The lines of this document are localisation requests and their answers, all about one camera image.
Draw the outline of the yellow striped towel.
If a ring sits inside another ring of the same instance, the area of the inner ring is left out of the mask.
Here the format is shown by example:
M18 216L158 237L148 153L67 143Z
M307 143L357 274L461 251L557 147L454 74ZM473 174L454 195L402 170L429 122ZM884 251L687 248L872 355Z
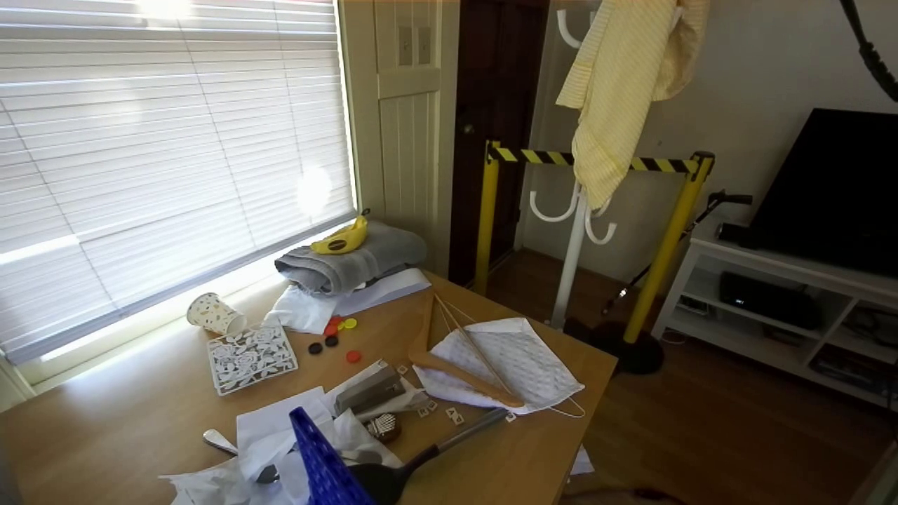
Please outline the yellow striped towel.
M712 0L603 0L557 102L579 112L574 174L603 209L638 152L649 108L696 73Z

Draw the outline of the folded grey towel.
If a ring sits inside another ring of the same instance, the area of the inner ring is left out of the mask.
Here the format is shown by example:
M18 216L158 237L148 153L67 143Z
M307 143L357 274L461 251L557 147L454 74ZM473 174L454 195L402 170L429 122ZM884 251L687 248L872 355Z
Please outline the folded grey towel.
M276 269L313 296L341 296L423 261L428 241L422 234L374 220L366 244L355 251L321 254L313 247L296 247L276 261Z

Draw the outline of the white coat stand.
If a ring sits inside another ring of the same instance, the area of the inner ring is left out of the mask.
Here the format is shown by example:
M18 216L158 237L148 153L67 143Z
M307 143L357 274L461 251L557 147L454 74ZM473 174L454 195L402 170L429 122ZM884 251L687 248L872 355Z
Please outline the white coat stand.
M568 48L579 49L579 48L582 48L582 35L575 35L575 32L571 30L568 7L557 7L554 18L557 18L557 32L560 32L560 38L561 38ZM586 220L586 219L590 219L590 203L583 203L583 198L582 198L582 184L579 184L579 182L574 182L568 209L561 209L561 212L557 212L557 216L538 209L538 191L536 191L536 188L529 191L529 209L531 209L531 216L536 216L536 219L545 220L545 224L565 224L565 220L571 220L568 247L565 247L565 258L561 258L561 274L560 274L554 307L551 307L551 316L548 316L548 321L551 321L554 328L565 328L565 321L568 321L568 304L571 304L571 295L574 295L574 282L575 282L575 272L579 272L579 258L582 258L583 237L590 237L590 241L596 241L596 244L607 244L607 241L616 237L617 224L610 224L600 237L593 234L593 224Z

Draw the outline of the yellow banana toy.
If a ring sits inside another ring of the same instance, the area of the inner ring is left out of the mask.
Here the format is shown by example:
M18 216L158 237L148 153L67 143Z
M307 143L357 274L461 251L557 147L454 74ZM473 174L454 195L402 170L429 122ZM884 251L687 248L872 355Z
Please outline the yellow banana toy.
M369 237L369 219L357 216L352 224L341 226L338 233L313 244L317 254L345 254L366 244Z

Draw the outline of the white patterned cloth bag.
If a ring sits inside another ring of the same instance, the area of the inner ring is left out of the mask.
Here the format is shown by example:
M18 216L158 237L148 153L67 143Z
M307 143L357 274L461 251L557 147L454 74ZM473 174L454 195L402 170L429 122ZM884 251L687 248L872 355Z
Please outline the white patterned cloth bag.
M575 401L583 383L543 341L543 335L526 316L474 321L466 325L466 330L485 349L489 362L502 373L505 383L526 398L522 407L515 407L515 414L583 414L583 407ZM432 349L439 355L463 359L454 333L443 335Z

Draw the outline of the yellow round token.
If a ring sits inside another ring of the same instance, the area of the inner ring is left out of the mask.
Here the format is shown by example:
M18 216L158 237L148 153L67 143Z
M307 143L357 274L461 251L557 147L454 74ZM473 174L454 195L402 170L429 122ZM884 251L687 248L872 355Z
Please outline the yellow round token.
M341 330L357 330L357 325L359 321L355 316L348 316L348 318L341 321Z

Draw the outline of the red round token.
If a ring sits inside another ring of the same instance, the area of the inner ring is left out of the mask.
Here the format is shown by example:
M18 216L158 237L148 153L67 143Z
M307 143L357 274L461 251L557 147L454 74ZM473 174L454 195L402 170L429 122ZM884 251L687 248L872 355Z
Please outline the red round token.
M359 362L363 362L363 349L348 349L348 352L345 352L345 362L348 362L348 365L359 365Z

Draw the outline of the silver stapler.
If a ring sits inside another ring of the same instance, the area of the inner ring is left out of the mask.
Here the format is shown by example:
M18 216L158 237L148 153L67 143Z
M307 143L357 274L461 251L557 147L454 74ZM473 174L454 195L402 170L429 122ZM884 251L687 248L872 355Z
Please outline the silver stapler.
M415 390L404 380L397 368L383 368L374 376L345 387L338 401L335 411L372 411L391 401L411 403Z

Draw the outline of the dark wooden door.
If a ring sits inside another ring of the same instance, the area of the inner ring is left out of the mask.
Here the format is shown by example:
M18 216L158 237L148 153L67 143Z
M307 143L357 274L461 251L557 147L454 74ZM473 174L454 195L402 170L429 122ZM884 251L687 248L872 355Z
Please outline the dark wooden door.
M526 146L551 0L461 0L450 278L470 282L477 258L482 152Z

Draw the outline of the white patterned tray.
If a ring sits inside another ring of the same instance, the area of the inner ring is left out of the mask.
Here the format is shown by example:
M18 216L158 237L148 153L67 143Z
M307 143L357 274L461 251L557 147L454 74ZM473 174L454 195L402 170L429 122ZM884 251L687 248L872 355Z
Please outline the white patterned tray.
M220 394L240 393L258 380L293 373L297 355L280 325L248 328L240 335L209 341L209 365Z

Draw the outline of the white patterned cup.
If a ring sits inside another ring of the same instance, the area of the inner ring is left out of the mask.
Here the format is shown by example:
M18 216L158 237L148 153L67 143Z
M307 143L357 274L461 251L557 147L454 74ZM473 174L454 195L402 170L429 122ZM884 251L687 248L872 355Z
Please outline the white patterned cup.
M217 290L199 295L189 304L185 318L217 335L237 335L244 330L244 316L230 307Z

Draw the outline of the white crumpled paper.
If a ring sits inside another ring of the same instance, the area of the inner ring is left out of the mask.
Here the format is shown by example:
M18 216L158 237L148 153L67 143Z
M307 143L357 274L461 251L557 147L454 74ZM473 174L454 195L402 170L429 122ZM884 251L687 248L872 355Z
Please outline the white crumpled paper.
M402 466L402 460L377 441L352 408L335 411L331 398L315 387L269 407L241 411L237 417L240 455L193 474L168 474L168 481L174 485L172 505L307 505L307 467L296 448L297 436L289 421L296 407L307 408L313 422L345 463Z

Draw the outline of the window blinds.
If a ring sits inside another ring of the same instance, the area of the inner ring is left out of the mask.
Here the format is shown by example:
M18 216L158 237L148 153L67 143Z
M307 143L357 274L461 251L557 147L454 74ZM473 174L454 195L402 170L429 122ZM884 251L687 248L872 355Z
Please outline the window blinds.
M338 0L0 0L0 349L355 209Z

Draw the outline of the black device on shelf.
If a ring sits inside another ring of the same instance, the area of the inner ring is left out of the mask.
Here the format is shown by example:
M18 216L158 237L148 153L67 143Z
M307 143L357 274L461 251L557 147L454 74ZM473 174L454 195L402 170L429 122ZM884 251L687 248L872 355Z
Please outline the black device on shelf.
M736 272L719 278L719 299L809 330L822 325L811 295Z

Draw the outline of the black television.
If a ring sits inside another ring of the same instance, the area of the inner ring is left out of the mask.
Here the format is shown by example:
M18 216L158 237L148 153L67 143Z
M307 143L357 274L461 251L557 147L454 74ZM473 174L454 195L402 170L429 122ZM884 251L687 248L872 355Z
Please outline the black television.
M898 115L815 108L749 224L749 244L898 274Z

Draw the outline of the white tv cabinet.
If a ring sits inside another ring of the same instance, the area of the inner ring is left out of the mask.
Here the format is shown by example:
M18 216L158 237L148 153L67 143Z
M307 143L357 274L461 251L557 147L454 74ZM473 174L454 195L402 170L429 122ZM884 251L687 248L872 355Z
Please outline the white tv cabinet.
M895 310L895 278L694 234L652 333L684 333L893 408Z

